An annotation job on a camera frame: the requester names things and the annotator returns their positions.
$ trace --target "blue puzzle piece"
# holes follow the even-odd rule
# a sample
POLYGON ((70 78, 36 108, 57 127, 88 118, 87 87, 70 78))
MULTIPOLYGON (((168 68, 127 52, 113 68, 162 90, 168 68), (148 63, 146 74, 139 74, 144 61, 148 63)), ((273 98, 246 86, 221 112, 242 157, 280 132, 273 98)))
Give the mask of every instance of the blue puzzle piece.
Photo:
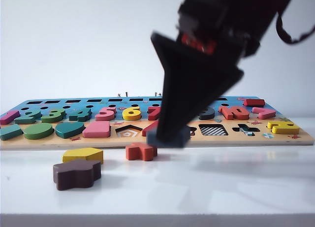
POLYGON ((17 137, 23 134, 19 125, 10 125, 0 129, 0 138, 2 141, 17 137))

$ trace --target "number puzzle piece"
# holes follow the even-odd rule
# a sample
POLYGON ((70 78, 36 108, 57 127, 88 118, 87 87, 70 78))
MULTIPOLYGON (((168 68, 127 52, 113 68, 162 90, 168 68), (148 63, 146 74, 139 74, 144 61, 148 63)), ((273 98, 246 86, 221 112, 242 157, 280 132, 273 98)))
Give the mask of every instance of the number puzzle piece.
POLYGON ((215 117, 215 110, 208 106, 203 112, 199 114, 200 120, 210 120, 215 117))
POLYGON ((264 106, 264 99, 245 99, 244 106, 264 106))
POLYGON ((103 150, 86 147, 68 150, 63 154, 63 162, 69 162, 75 159, 83 159, 87 161, 95 160, 100 161, 100 163, 103 164, 103 150))
POLYGON ((140 159, 148 162, 152 161, 153 157, 157 155, 157 148, 145 143, 135 142, 126 146, 126 159, 129 161, 140 159))
POLYGON ((55 164, 53 172, 58 190, 89 188, 101 177, 99 161, 82 159, 55 164))
POLYGON ((24 137, 30 140, 36 140, 48 137, 54 132, 53 126, 48 123, 40 123, 28 126, 24 130, 24 137))
POLYGON ((19 125, 9 125, 0 129, 0 138, 2 141, 17 137, 23 134, 19 125))
POLYGON ((148 107, 148 120, 157 120, 159 117, 159 114, 161 112, 160 106, 149 106, 148 107))
POLYGON ((248 110, 241 106, 232 106, 231 108, 220 106, 219 112, 222 113, 227 120, 233 120, 233 118, 238 120, 248 120, 250 118, 248 110))
POLYGON ((10 124, 15 118, 18 117, 20 117, 20 112, 18 110, 11 110, 0 118, 0 124, 1 125, 10 124))
POLYGON ((65 116, 64 109, 54 109, 49 112, 48 116, 42 116, 41 121, 43 123, 55 123, 63 120, 64 116, 65 116))
POLYGON ((55 127, 57 136, 62 138, 69 138, 78 135, 82 133, 84 129, 84 123, 82 122, 64 122, 56 125, 55 127))
POLYGON ((69 115, 70 121, 79 121, 79 122, 86 122, 91 118, 91 109, 83 108, 81 110, 76 111, 75 113, 69 115))
POLYGON ((90 125, 83 130, 83 137, 110 137, 109 121, 93 121, 90 125))
POLYGON ((252 113, 258 114, 258 118, 261 120, 275 117, 276 112, 277 111, 273 109, 266 109, 266 108, 259 108, 259 107, 252 108, 252 113))
POLYGON ((14 119, 16 124, 32 124, 35 122, 36 118, 40 118, 40 110, 32 110, 25 113, 25 116, 20 116, 14 119))
POLYGON ((104 107, 95 115, 96 121, 110 121, 115 118, 116 107, 104 107))
POLYGON ((267 128, 277 134, 298 134, 300 127, 290 121, 269 121, 267 128))
POLYGON ((142 136, 145 137, 147 136, 147 132, 151 131, 153 129, 156 129, 158 127, 158 120, 154 121, 152 124, 150 124, 149 126, 145 127, 142 130, 142 136))
POLYGON ((129 107, 123 110, 123 119, 127 121, 135 121, 141 119, 141 111, 139 106, 129 107))

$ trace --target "shape puzzle piece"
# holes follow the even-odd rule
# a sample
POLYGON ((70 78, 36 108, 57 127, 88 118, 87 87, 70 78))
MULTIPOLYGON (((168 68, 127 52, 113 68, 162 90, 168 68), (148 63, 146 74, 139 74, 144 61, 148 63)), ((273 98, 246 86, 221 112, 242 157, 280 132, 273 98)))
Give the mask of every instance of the shape puzzle piece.
POLYGON ((20 112, 18 110, 11 110, 0 118, 0 124, 1 125, 10 124, 15 118, 18 117, 20 117, 20 112))
POLYGON ((248 120, 250 118, 250 113, 242 106, 232 106, 231 108, 220 106, 219 112, 222 113, 227 120, 233 120, 233 118, 238 120, 248 120))
POLYGON ((83 108, 81 110, 76 111, 75 113, 69 115, 70 121, 79 121, 79 122, 86 122, 91 118, 91 109, 83 108))
POLYGON ((109 121, 93 121, 89 126, 83 130, 83 137, 110 137, 109 121))
POLYGON ((9 125, 0 129, 0 138, 2 141, 17 137, 23 134, 19 125, 9 125))
POLYGON ((290 121, 269 121, 267 128, 277 134, 298 134, 300 127, 290 121))
POLYGON ((63 162, 69 162, 76 159, 83 159, 87 161, 96 160, 103 164, 103 150, 93 147, 86 147, 67 150, 63 154, 63 162))
POLYGON ((36 118, 40 118, 41 117, 41 112, 40 110, 32 110, 32 111, 28 111, 25 112, 24 116, 20 116, 18 118, 14 119, 14 122, 16 124, 32 124, 35 122, 36 118))
POLYGON ((142 130, 142 136, 146 137, 147 136, 147 132, 151 131, 153 129, 156 129, 158 127, 158 120, 154 121, 152 124, 150 124, 149 126, 145 127, 142 130))
POLYGON ((100 161, 82 159, 55 164, 53 167, 54 182, 58 190, 72 188, 89 188, 101 177, 100 161))
POLYGON ((266 109, 266 108, 259 108, 259 107, 252 108, 252 113, 258 114, 258 118, 261 120, 275 117, 276 112, 277 111, 273 109, 266 109))
POLYGON ((28 126, 24 130, 24 137, 30 140, 36 140, 48 137, 54 132, 53 126, 48 123, 40 123, 28 126))
POLYGON ((159 114, 161 112, 160 106, 149 106, 148 107, 148 120, 157 120, 159 117, 159 114))
POLYGON ((64 122, 56 125, 55 127, 57 136, 62 138, 69 138, 78 135, 82 133, 84 129, 84 123, 82 122, 64 122))
POLYGON ((244 106, 264 106, 264 99, 245 99, 244 106))
POLYGON ((132 160, 143 160, 143 161, 152 161, 153 157, 158 155, 158 150, 154 146, 150 146, 141 142, 134 142, 129 146, 126 146, 126 159, 129 161, 132 160))

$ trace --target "orange puzzle piece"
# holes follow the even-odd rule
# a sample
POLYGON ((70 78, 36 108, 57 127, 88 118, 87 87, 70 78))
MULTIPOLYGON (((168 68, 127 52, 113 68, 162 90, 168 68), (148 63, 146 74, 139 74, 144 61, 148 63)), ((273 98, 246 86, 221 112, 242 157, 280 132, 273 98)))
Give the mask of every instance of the orange puzzle piece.
POLYGON ((152 161, 153 157, 158 155, 157 147, 150 146, 141 142, 134 142, 129 146, 126 146, 126 159, 129 161, 132 160, 143 160, 143 161, 152 161))

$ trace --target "red puzzle piece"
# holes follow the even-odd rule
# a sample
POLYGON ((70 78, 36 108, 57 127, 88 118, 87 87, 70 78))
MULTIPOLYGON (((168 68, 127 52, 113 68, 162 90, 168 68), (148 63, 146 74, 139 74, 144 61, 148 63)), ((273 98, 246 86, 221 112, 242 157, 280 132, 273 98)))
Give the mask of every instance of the red puzzle piece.
POLYGON ((153 157, 158 155, 158 150, 154 146, 150 146, 141 142, 134 142, 129 146, 126 146, 126 159, 132 160, 143 160, 152 161, 153 157))

